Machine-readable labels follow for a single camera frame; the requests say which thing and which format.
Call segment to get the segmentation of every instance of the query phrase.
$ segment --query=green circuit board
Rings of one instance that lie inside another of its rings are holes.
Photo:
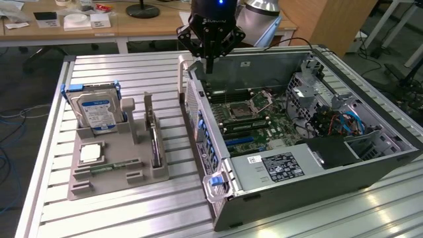
[[[241,128],[233,133],[228,133],[228,131],[221,129],[224,141],[253,138],[252,142],[227,146],[232,156],[272,150],[276,147],[288,147],[295,145],[301,139],[301,135],[297,133],[292,121],[281,109],[283,101],[272,97],[269,103],[268,96],[269,94],[259,95],[252,98],[253,100],[211,105],[216,122],[228,125],[221,127],[229,128],[229,124],[235,124],[232,128]],[[255,119],[263,120],[244,123],[244,121]],[[260,123],[256,125],[264,128],[255,129],[248,127],[255,123]]]

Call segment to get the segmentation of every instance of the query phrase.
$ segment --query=gray parts tray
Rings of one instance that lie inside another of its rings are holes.
[[[161,163],[165,161],[165,152],[159,120],[152,111],[149,111],[149,116],[144,115],[147,120],[133,120],[132,99],[129,103],[128,101],[121,102],[121,105],[128,115],[128,121],[116,124],[117,132],[94,136],[90,128],[76,130],[68,200],[169,179],[167,163]],[[86,145],[98,145],[100,153],[97,159],[82,162],[80,159],[81,148]]]

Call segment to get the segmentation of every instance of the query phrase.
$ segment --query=lab floor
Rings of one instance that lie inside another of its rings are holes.
[[[373,18],[369,18],[363,26],[364,32],[369,33],[380,14]],[[387,29],[395,24],[393,21],[388,21],[384,25],[377,39],[381,39]],[[408,28],[403,28],[400,37],[393,40],[389,51],[391,55],[383,54],[377,61],[395,64],[404,74],[409,69],[403,67],[403,63],[412,55],[423,42],[423,35],[419,35]],[[379,44],[377,40],[373,41],[369,46],[368,52]],[[72,45],[62,46],[62,49],[69,55],[102,55],[117,54],[116,44],[104,43],[98,44],[98,50],[93,51],[90,45]],[[151,52],[151,51],[173,51],[177,50],[175,41],[156,42],[155,48],[151,48],[148,42],[129,43],[129,52]],[[38,60],[34,61],[32,67],[34,72],[32,74],[24,74],[21,71],[22,61],[34,53],[40,48],[29,47],[29,52],[21,54],[17,48],[0,48],[0,112],[9,109],[24,109],[34,105],[48,104],[52,101],[53,91],[58,78],[62,56],[56,52],[48,52]],[[377,65],[355,54],[347,54],[344,56],[347,64],[357,71],[363,73],[368,69],[375,68]],[[365,77],[379,81],[387,82],[387,76],[383,74],[384,69],[379,69],[365,75]],[[423,81],[423,68],[419,70],[415,77],[416,80]],[[40,115],[48,112],[48,108],[38,108],[28,113],[28,116]],[[20,123],[22,118],[8,120],[14,123]],[[45,127],[46,117],[26,119],[25,132],[16,143],[6,147],[6,155],[14,161],[16,171],[21,183],[21,196],[13,207],[0,214],[0,238],[13,237],[18,216],[21,212],[22,201],[26,194],[29,180],[32,176],[33,165],[38,152],[38,146],[42,138],[42,132]],[[0,138],[14,129],[14,125],[0,123]],[[4,177],[4,170],[0,170],[0,179]],[[5,183],[0,185],[0,211],[9,204],[9,202],[18,195],[16,178],[10,174]]]

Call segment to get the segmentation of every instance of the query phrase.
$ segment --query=white box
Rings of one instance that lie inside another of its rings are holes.
[[[73,24],[68,21],[64,23],[64,30],[65,31],[80,31],[80,30],[90,30],[90,24],[89,21],[80,23],[80,24]]]
[[[349,49],[347,50],[347,53],[356,53],[363,42],[365,42],[365,40],[367,40],[367,35],[363,32],[361,33],[357,32],[355,35],[353,42],[349,45]]]
[[[40,28],[46,27],[60,27],[60,21],[57,17],[57,13],[54,12],[34,12],[33,13],[36,22]]]
[[[90,14],[89,22],[92,28],[105,28],[110,27],[110,20],[108,19],[108,14]]]

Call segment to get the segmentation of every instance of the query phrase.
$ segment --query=motherboard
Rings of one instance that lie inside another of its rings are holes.
[[[271,91],[249,91],[245,100],[225,95],[225,101],[211,103],[231,157],[301,143],[295,123],[284,113],[284,101]]]

